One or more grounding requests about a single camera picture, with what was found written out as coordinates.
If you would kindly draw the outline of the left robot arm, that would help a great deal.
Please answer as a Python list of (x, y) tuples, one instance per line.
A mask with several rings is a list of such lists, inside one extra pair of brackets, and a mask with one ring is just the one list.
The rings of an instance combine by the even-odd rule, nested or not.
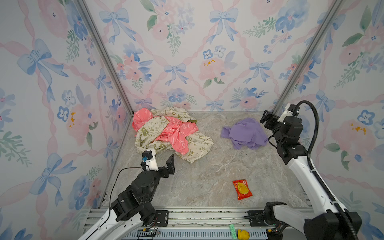
[(149, 238), (166, 227), (169, 211), (157, 211), (152, 205), (162, 178), (175, 174), (175, 155), (171, 154), (165, 167), (158, 167), (154, 150), (142, 153), (142, 172), (110, 203), (104, 215), (81, 237), (81, 240), (121, 240), (139, 228), (148, 228)]

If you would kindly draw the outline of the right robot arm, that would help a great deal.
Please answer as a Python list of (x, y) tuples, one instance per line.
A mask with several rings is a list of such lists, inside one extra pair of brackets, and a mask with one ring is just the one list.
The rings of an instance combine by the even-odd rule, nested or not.
[(272, 131), (279, 156), (299, 180), (313, 208), (313, 214), (306, 215), (282, 202), (268, 202), (265, 223), (292, 227), (308, 240), (356, 240), (362, 219), (332, 193), (314, 167), (308, 150), (299, 143), (302, 120), (290, 111), (280, 118), (265, 110), (260, 122)]

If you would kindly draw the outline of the purple cloth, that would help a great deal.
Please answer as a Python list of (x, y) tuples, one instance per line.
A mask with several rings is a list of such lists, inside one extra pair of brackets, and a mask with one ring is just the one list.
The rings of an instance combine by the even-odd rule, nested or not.
[(247, 118), (232, 127), (223, 127), (221, 138), (230, 139), (235, 150), (248, 147), (256, 150), (267, 145), (268, 137), (260, 123), (254, 118)]

